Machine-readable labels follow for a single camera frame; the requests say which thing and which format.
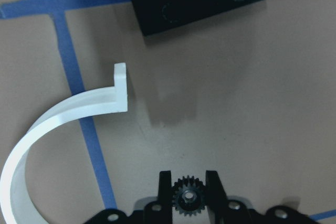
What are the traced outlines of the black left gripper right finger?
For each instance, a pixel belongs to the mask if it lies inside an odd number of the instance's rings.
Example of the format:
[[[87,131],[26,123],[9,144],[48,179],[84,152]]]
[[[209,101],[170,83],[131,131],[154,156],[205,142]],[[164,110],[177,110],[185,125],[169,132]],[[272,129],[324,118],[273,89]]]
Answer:
[[[206,171],[205,201],[210,223],[225,223],[224,214],[227,208],[227,195],[217,171]]]

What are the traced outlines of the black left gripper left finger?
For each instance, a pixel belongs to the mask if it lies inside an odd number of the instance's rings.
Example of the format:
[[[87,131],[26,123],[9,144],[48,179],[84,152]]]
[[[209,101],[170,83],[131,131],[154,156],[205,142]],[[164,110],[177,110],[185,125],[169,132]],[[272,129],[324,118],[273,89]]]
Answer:
[[[159,191],[158,191],[158,202],[161,206],[159,211],[160,223],[173,223],[172,215],[172,179],[171,172],[161,171],[159,174]]]

